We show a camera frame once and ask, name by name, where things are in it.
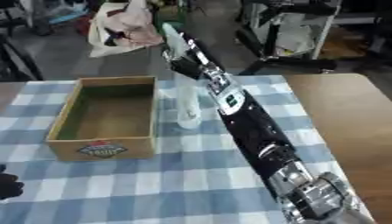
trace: tablecloth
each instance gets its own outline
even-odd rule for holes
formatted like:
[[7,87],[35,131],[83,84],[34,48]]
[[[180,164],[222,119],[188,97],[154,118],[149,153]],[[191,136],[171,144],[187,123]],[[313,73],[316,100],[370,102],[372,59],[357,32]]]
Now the tablecloth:
[[[334,172],[347,181],[282,76],[236,79],[272,115],[312,172]],[[0,223],[285,223],[202,87],[202,123],[187,130],[176,123],[173,81],[158,83],[155,157],[56,161],[45,137],[73,86],[74,81],[28,82],[0,117],[0,164],[25,183],[22,196],[1,202]]]

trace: printed logo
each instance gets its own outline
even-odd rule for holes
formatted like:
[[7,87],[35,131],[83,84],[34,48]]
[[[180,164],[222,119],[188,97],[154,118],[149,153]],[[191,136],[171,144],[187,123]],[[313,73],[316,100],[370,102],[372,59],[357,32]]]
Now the printed logo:
[[98,158],[111,158],[124,151],[127,151],[127,149],[106,141],[92,142],[90,145],[79,149],[80,153]]

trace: black chair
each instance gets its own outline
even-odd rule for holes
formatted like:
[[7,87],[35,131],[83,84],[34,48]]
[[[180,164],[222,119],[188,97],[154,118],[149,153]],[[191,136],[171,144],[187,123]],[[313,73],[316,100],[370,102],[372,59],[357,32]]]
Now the black chair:
[[373,30],[367,34],[367,42],[367,53],[359,59],[354,71],[366,75],[382,66],[392,67],[392,1],[377,1]]
[[21,17],[12,17],[9,8],[18,7],[18,2],[15,0],[0,0],[0,12],[5,15],[5,18],[0,20],[0,27],[6,28],[8,35],[12,36],[15,26],[26,25],[26,22]]
[[306,15],[329,17],[336,12],[336,8],[330,7],[324,1],[310,0],[309,3],[288,3],[285,0],[242,0],[243,4],[264,4],[268,8],[260,15],[259,26],[269,25],[269,32],[265,44],[262,44],[254,34],[248,24],[244,24],[236,32],[236,37],[242,42],[257,58],[252,65],[239,75],[252,75],[268,65],[281,65],[288,67],[314,68],[319,73],[333,71],[336,63],[329,59],[299,59],[293,57],[279,57],[275,55],[277,35],[280,23],[274,21],[282,13],[299,13]]
[[0,81],[42,81],[39,68],[30,54],[0,34]]

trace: open box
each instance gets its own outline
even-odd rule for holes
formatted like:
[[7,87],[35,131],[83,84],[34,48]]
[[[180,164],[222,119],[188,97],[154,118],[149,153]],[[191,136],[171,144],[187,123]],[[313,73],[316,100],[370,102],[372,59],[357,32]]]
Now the open box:
[[59,160],[154,155],[154,77],[80,79],[46,142]]

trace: robotic hand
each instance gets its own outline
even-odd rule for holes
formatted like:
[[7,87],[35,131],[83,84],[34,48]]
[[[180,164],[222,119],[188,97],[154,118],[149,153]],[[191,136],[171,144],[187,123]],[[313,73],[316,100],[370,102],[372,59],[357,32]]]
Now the robotic hand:
[[176,39],[185,41],[189,50],[180,58],[172,57],[173,49],[164,52],[171,69],[205,79],[228,132],[290,224],[374,223],[359,212],[359,201],[336,175],[310,174],[274,120],[231,74],[207,56],[199,41],[182,31]]

